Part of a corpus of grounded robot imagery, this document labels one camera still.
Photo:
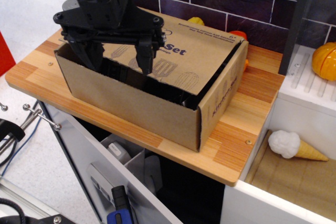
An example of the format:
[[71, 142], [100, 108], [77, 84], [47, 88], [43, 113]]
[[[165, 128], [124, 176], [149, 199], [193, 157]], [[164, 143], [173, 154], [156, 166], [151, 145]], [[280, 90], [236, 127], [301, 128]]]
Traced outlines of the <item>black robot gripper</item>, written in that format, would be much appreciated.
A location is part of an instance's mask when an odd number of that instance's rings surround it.
[[132, 0], [77, 0], [79, 8], [58, 12], [54, 22], [75, 55], [94, 71], [100, 71], [102, 42], [135, 45], [143, 74], [153, 69], [154, 51], [164, 46], [163, 18], [139, 9]]

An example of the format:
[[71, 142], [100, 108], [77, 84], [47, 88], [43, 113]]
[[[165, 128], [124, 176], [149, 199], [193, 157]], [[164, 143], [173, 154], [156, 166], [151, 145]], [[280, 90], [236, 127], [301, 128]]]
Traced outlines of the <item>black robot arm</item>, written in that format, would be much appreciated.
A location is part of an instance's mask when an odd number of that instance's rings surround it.
[[84, 65], [98, 71], [103, 44], [134, 45], [144, 75], [153, 69], [156, 52], [165, 44], [164, 20], [138, 8], [133, 0], [70, 0], [72, 7], [54, 15], [61, 34]]

